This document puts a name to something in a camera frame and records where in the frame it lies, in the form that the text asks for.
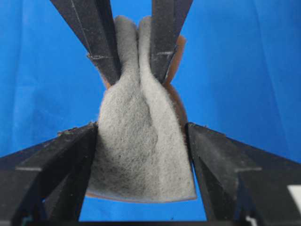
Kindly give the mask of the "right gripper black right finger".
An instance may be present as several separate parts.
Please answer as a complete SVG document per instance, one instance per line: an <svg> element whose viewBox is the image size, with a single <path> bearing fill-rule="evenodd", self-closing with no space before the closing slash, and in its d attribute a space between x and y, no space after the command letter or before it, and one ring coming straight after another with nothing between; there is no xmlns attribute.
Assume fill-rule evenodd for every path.
<svg viewBox="0 0 301 226"><path fill-rule="evenodd" d="M298 226L290 192L301 165L217 131L187 123L186 134L206 218L240 226Z"/></svg>

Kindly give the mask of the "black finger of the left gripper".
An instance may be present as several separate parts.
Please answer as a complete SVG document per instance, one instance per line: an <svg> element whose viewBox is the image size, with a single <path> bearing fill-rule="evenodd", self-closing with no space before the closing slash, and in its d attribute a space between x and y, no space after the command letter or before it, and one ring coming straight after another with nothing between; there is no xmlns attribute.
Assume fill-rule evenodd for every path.
<svg viewBox="0 0 301 226"><path fill-rule="evenodd" d="M150 32L150 67L155 78L166 80L176 42L193 0L153 0Z"/></svg>
<svg viewBox="0 0 301 226"><path fill-rule="evenodd" d="M103 79L114 85L121 76L115 24L109 0L51 0L88 51Z"/></svg>

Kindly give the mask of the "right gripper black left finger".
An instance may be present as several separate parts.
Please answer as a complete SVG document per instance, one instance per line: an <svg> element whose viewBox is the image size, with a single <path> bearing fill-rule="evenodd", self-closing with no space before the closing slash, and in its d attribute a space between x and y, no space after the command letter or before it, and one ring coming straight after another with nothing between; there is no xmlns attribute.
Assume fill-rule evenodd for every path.
<svg viewBox="0 0 301 226"><path fill-rule="evenodd" d="M0 223L53 225L78 221L95 154L97 124L0 159Z"/></svg>

